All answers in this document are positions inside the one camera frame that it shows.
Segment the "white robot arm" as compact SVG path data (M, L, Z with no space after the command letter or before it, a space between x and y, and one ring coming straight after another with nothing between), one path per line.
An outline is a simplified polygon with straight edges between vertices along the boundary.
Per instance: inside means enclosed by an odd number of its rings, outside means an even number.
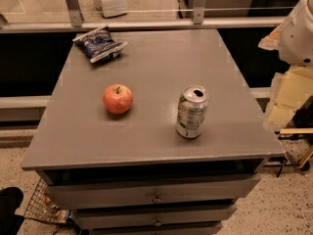
M313 0L300 0L282 23L279 56L290 65L313 66Z

